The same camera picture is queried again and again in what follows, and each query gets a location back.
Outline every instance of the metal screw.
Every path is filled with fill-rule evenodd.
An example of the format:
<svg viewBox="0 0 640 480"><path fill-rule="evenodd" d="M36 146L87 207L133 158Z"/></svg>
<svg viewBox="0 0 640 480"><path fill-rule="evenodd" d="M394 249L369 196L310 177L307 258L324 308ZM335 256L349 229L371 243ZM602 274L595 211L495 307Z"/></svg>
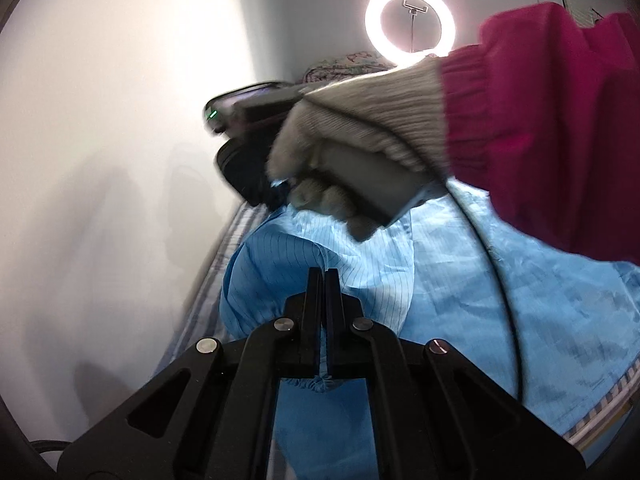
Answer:
<svg viewBox="0 0 640 480"><path fill-rule="evenodd" d="M434 339L429 341L429 350L437 355L444 355L449 351L449 343L443 339Z"/></svg>
<svg viewBox="0 0 640 480"><path fill-rule="evenodd" d="M280 319L276 319L276 321L273 323L275 329L279 330L280 332L287 332L291 330L293 328L293 325L293 320L289 319L288 317L281 317Z"/></svg>
<svg viewBox="0 0 640 480"><path fill-rule="evenodd" d="M357 317L353 320L353 327L356 330L360 330L361 332L366 332L367 330L371 330L373 328L373 321L368 317Z"/></svg>
<svg viewBox="0 0 640 480"><path fill-rule="evenodd" d="M196 343L196 350L201 354L210 354L218 348L218 342L215 339L206 337Z"/></svg>

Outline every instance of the blue striped fabric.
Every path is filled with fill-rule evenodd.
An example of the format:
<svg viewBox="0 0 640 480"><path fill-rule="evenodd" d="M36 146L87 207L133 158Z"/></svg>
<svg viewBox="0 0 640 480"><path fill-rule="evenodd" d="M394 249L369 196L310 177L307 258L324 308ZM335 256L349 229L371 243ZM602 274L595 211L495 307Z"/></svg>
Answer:
<svg viewBox="0 0 640 480"><path fill-rule="evenodd" d="M640 272L553 250L501 222L484 192L452 186L488 235L508 277L524 340L526 405L563 434L640 352ZM450 198L414 208L363 244L353 242L338 222L315 213L284 208L273 214L227 267L220 316L229 333L246 336L281 315L285 299L304 290L311 266L336 267L343 291L361 300L367 316L416 342L446 338L513 393L502 306L484 256ZM303 384L316 392L332 386L318 380ZM309 397L291 384L281 386L286 402L278 404L274 434L299 478L374 473L375 459L362 454L372 446L370 420L359 409L366 393L359 386L347 390ZM357 420L345 406L360 413ZM321 464L339 466L318 469Z"/></svg>

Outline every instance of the elastic cuff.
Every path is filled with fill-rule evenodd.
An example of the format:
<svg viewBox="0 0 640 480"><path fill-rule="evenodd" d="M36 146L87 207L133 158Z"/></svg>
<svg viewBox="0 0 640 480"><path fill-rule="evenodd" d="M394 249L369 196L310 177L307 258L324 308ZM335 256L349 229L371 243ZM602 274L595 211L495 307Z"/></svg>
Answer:
<svg viewBox="0 0 640 480"><path fill-rule="evenodd" d="M479 45L443 57L441 70L451 173L467 184L488 189L486 145L493 133L488 77Z"/></svg>
<svg viewBox="0 0 640 480"><path fill-rule="evenodd" d="M397 130L441 174L449 174L440 58L427 57L388 72L386 78L380 93L381 122Z"/></svg>

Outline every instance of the black bracket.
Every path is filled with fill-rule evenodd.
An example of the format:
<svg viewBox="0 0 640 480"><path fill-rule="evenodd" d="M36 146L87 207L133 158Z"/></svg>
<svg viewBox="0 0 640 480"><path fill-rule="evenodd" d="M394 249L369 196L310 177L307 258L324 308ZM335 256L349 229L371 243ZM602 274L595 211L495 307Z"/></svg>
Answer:
<svg viewBox="0 0 640 480"><path fill-rule="evenodd" d="M408 4L408 3L406 2L406 0L404 0L404 1L402 2L402 6L403 6L405 9L409 9L409 14L411 14L412 16L416 16L416 15L418 14L418 12L425 13L425 12L427 12L427 10L429 10L429 7L427 7L427 6L424 6L424 7L416 7L416 6L413 6L413 5L411 5L411 4Z"/></svg>
<svg viewBox="0 0 640 480"><path fill-rule="evenodd" d="M310 269L283 317L225 345L203 339L69 445L63 480L258 480L280 378L366 378L380 478L578 479L581 455L443 340L363 317L335 269Z"/></svg>

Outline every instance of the ring light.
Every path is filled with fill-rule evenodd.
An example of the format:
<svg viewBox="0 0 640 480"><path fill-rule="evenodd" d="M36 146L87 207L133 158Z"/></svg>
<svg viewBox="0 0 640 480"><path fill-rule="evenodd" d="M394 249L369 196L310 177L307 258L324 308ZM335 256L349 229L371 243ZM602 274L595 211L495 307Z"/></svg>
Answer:
<svg viewBox="0 0 640 480"><path fill-rule="evenodd" d="M446 56L453 47L456 38L456 25L449 7L442 0L423 0L435 11L440 20L440 41L434 48L420 52L405 52L391 43L382 31L382 11L391 0L371 0L364 16L367 34L375 49L389 61L398 66L410 66L429 54Z"/></svg>

